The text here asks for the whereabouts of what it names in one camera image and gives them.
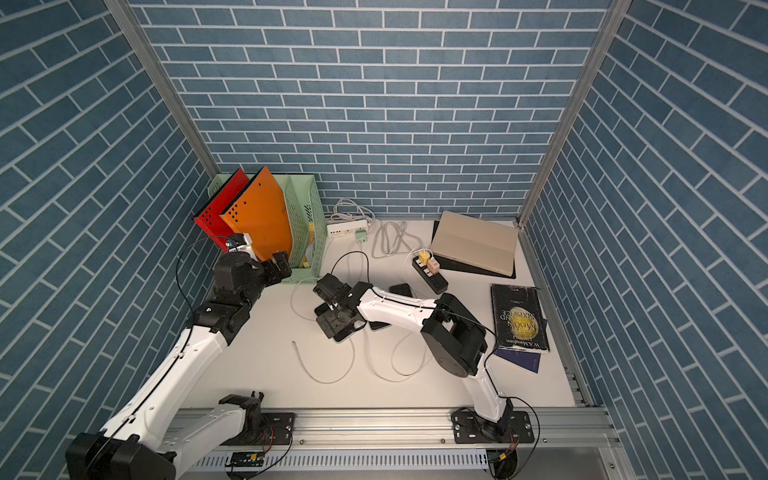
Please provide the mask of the phone with pink case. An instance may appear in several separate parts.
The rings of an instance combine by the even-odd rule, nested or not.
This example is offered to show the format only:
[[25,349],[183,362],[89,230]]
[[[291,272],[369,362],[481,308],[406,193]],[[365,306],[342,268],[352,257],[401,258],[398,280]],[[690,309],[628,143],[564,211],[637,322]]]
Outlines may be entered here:
[[[413,297],[413,291],[411,289],[411,286],[408,283],[400,283],[400,284],[392,285],[389,287],[388,292],[401,295],[404,297],[409,297],[409,298]],[[371,321],[369,323],[369,327],[372,331],[378,331],[378,330],[390,327],[390,324],[386,322],[380,322],[380,321]]]

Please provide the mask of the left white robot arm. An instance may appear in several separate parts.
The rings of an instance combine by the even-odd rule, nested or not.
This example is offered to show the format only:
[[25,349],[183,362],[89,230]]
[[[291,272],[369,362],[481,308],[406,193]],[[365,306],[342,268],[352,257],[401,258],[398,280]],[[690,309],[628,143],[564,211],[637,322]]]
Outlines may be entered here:
[[216,447],[260,441],[271,432],[263,396],[228,394],[202,419],[172,438],[171,421],[198,380],[230,346],[264,289],[291,274],[288,256],[260,261],[245,251],[222,255],[214,267],[214,295],[139,391],[96,433],[76,436],[65,453],[72,479],[178,479]]

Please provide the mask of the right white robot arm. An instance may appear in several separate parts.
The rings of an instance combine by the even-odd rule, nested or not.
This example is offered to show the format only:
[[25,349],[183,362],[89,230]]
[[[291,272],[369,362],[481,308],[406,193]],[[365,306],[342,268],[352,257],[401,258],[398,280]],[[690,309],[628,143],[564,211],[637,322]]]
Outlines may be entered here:
[[437,364],[463,380],[478,416],[499,423],[512,410],[492,385],[484,365],[490,353],[489,329],[455,296],[411,298],[367,282],[350,286],[331,274],[320,278],[313,292],[322,300],[315,314],[326,337],[341,342],[359,325],[371,322],[418,332]]

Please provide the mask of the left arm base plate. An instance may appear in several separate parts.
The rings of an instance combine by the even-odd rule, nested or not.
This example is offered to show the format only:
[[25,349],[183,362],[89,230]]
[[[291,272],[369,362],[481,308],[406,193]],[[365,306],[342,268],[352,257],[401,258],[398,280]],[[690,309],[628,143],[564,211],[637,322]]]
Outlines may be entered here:
[[291,442],[296,414],[294,412],[262,412],[255,425],[245,426],[223,446],[287,446]]

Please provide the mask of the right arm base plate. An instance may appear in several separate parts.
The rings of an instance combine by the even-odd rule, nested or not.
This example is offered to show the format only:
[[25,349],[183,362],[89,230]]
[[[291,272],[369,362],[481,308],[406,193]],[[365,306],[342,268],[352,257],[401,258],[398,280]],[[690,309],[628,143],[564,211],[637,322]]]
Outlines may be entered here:
[[536,437],[529,414],[515,410],[499,422],[490,422],[462,408],[450,414],[456,444],[533,444]]

